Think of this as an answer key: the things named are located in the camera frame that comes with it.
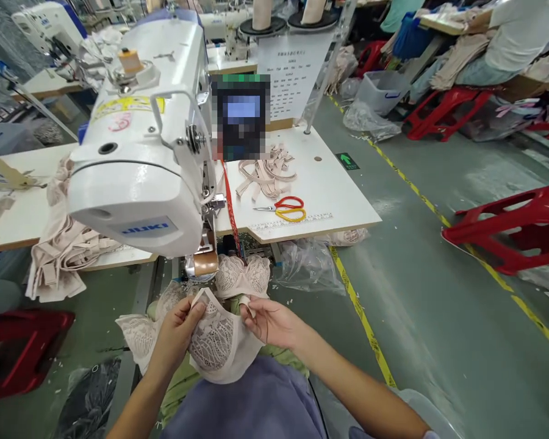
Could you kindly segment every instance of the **red thread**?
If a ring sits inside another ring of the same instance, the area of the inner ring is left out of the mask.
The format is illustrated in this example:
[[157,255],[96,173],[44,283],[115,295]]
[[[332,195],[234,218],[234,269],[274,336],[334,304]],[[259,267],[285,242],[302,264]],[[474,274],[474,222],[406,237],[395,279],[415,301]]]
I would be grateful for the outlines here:
[[232,194],[230,192],[230,182],[228,181],[228,172],[226,171],[226,164],[221,160],[221,167],[224,168],[224,181],[226,182],[226,201],[228,203],[228,216],[230,217],[230,225],[232,226],[232,233],[234,234],[234,241],[236,241],[236,248],[238,250],[238,256],[242,257],[242,248],[240,247],[240,238],[238,236],[238,227],[236,227],[236,220],[234,218],[234,208],[232,207]]

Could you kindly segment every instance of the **juki logo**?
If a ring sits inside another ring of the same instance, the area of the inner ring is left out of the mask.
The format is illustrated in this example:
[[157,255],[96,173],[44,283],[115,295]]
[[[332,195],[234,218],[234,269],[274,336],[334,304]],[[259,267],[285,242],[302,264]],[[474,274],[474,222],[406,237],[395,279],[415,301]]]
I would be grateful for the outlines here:
[[166,229],[168,226],[169,225],[167,223],[153,224],[152,226],[134,227],[132,229],[124,230],[122,233],[126,235],[131,233],[148,232],[149,230]]

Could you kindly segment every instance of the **bra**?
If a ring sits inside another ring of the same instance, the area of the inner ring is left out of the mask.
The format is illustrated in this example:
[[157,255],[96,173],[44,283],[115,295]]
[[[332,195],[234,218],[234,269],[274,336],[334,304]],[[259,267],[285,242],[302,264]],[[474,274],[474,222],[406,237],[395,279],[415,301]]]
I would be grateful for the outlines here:
[[219,268],[215,275],[216,296],[227,299],[238,294],[251,294],[268,299],[270,261],[258,255],[248,257],[248,266],[236,256],[218,256]]
[[157,342],[160,326],[167,313],[181,300],[187,297],[187,292],[174,280],[160,295],[157,307],[154,312],[154,320],[142,314],[121,315],[116,319],[120,326],[128,348],[132,352],[134,362],[140,368],[144,376],[148,369],[148,363]]
[[[264,346],[250,332],[242,317],[226,311],[209,288],[202,288],[192,302],[206,305],[206,311],[191,336],[189,364],[215,384],[238,381]],[[240,302],[247,304],[242,296]]]

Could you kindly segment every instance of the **hand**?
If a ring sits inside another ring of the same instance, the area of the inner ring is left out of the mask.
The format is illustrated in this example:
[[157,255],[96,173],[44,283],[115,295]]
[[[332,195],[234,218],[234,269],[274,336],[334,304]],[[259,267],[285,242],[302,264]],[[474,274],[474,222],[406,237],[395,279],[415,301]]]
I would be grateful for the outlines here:
[[191,334],[206,311],[201,302],[191,308],[193,298],[179,301],[165,316],[146,375],[170,378],[183,362]]
[[256,317],[252,318],[244,304],[240,306],[240,316],[246,327],[265,344],[294,350],[310,329],[295,313],[278,302],[250,296],[248,306],[256,311]]

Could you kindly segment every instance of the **red scissors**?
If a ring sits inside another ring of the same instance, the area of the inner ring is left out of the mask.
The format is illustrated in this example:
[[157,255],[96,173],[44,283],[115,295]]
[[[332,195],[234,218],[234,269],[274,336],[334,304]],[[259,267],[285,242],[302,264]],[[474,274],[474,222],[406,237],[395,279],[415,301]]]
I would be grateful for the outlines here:
[[[298,204],[286,204],[286,201],[296,201]],[[274,206],[268,206],[268,207],[255,207],[254,210],[263,210],[266,212],[275,212],[276,216],[279,218],[284,219],[285,221],[289,221],[290,223],[298,223],[305,219],[307,216],[307,213],[305,212],[305,209],[303,209],[303,200],[299,197],[293,197],[288,196],[285,198],[282,198],[280,201],[277,201]],[[286,216],[287,213],[293,213],[293,212],[301,212],[302,215],[299,218],[289,218]]]

